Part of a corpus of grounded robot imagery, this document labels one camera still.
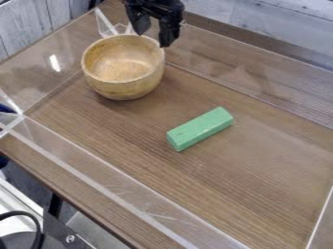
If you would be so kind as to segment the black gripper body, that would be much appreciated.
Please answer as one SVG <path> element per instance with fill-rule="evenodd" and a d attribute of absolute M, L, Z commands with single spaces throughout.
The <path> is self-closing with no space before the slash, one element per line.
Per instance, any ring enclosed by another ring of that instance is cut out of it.
<path fill-rule="evenodd" d="M 180 0 L 123 0 L 131 21 L 156 18 L 163 21 L 182 22 L 184 5 Z"/>

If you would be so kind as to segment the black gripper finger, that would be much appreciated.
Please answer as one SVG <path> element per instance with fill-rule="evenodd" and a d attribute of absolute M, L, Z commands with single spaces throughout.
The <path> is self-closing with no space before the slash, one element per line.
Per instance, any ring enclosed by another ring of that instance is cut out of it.
<path fill-rule="evenodd" d="M 179 37 L 182 16 L 163 16 L 159 18 L 160 47 L 167 48 Z"/>
<path fill-rule="evenodd" d="M 150 16 L 136 10 L 127 10 L 125 13 L 135 33 L 143 35 L 151 27 Z"/>

